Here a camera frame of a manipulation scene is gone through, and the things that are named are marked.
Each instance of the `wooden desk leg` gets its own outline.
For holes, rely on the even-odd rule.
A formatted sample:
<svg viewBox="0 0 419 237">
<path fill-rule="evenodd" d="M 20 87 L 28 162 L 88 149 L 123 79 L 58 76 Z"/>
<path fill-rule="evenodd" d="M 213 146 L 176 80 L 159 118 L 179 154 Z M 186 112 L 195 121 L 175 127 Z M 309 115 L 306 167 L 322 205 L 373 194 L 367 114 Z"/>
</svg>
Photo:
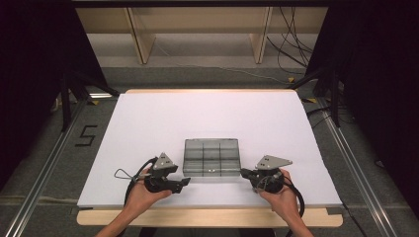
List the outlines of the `wooden desk leg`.
<svg viewBox="0 0 419 237">
<path fill-rule="evenodd" d="M 145 33 L 145 26 L 139 20 L 134 8 L 126 8 L 126 17 L 131 28 L 131 35 L 134 41 L 139 64 L 145 64 L 150 57 L 153 48 L 155 34 Z"/>
<path fill-rule="evenodd" d="M 255 57 L 256 63 L 262 63 L 263 53 L 265 51 L 265 45 L 267 40 L 267 34 L 269 24 L 271 23 L 272 7 L 267 7 L 263 16 L 263 26 L 261 26 L 261 33 L 250 34 L 250 41 L 253 47 L 253 56 Z"/>
</svg>

